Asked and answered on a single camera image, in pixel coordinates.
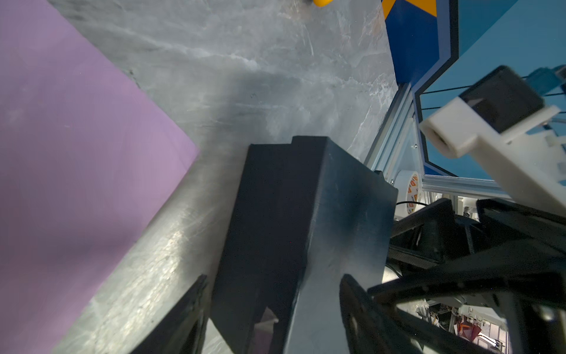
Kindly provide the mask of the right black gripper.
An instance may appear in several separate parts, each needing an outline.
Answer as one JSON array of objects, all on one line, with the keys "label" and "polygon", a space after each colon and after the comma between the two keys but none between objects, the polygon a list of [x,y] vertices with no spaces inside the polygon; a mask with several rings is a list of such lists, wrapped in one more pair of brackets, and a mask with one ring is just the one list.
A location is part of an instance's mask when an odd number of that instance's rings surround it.
[{"label": "right black gripper", "polygon": [[565,217],[486,199],[480,220],[492,245],[368,290],[380,304],[477,294],[494,296],[515,353],[565,352]]}]

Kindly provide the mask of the dark navy gift box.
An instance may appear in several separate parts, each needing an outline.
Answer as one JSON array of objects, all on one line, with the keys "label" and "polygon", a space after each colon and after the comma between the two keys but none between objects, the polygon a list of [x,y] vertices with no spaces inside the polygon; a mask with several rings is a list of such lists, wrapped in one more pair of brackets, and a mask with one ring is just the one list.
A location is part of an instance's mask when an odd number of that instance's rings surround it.
[{"label": "dark navy gift box", "polygon": [[381,282],[397,196],[327,137],[251,145],[212,295],[231,351],[251,352],[270,310],[270,353],[347,353],[340,280]]}]

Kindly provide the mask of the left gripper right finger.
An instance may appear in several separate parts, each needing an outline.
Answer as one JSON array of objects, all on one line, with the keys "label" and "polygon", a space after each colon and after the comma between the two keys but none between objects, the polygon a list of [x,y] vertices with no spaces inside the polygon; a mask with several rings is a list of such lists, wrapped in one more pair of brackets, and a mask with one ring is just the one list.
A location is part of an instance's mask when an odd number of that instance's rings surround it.
[{"label": "left gripper right finger", "polygon": [[421,353],[414,343],[417,318],[396,304],[422,295],[416,275],[366,291],[350,274],[341,278],[340,313],[351,353]]}]

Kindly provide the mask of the pink wrapping paper sheet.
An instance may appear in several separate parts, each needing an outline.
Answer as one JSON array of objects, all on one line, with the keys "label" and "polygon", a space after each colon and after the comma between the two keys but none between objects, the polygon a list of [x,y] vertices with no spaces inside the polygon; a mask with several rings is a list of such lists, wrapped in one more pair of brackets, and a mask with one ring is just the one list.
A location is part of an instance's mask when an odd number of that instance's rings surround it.
[{"label": "pink wrapping paper sheet", "polygon": [[197,155],[51,4],[1,3],[3,353],[60,342]]}]

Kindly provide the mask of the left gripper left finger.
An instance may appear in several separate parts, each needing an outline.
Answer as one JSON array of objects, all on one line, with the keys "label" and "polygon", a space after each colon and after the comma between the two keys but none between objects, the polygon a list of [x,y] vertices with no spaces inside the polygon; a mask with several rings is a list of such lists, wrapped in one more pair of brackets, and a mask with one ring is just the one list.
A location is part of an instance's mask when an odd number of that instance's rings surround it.
[{"label": "left gripper left finger", "polygon": [[209,282],[202,274],[131,353],[201,353],[208,318]]}]

